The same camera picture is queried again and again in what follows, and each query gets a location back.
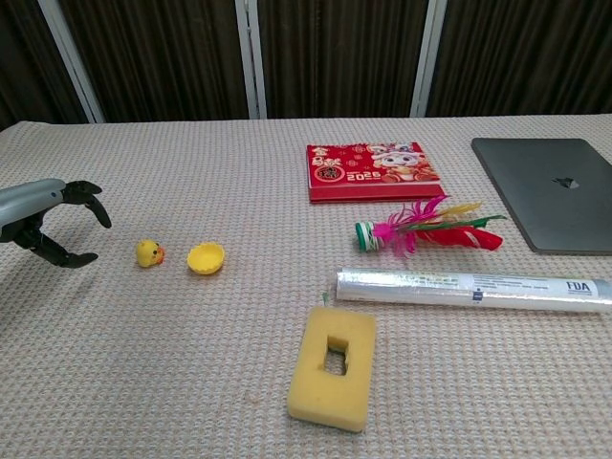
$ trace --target dark curtain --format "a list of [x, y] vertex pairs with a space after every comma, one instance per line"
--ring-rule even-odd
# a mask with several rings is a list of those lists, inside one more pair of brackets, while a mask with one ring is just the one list
[[0, 1], [0, 130], [87, 122], [36, 0]]
[[59, 3], [107, 121], [249, 117], [234, 2]]
[[428, 116], [609, 112], [612, 1], [448, 1]]
[[269, 118], [407, 117], [427, 0], [259, 0]]

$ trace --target gray laptop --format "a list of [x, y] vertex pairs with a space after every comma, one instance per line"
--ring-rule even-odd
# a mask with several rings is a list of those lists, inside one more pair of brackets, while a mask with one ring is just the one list
[[532, 251], [612, 254], [612, 165], [582, 139], [474, 139]]

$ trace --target yellow plastic bowl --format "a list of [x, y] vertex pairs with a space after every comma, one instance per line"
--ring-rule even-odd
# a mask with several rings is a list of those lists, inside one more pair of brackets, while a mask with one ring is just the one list
[[187, 265], [197, 274], [213, 274], [219, 271], [225, 251], [214, 242], [205, 242], [195, 246], [187, 256]]

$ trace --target cartoon character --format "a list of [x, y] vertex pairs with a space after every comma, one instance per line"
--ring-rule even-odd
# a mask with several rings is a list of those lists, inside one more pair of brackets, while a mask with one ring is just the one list
[[374, 167], [386, 169], [386, 173], [382, 176], [382, 181], [385, 183], [439, 180], [426, 156], [413, 151], [409, 145], [374, 145], [371, 151]]
[[144, 239], [136, 246], [136, 259], [143, 268], [159, 265], [164, 261], [164, 248], [151, 239]]

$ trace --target plastic wrap roll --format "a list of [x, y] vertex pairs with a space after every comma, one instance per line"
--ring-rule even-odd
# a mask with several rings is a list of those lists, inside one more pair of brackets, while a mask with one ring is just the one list
[[342, 269], [336, 298], [354, 301], [612, 312], [604, 280]]

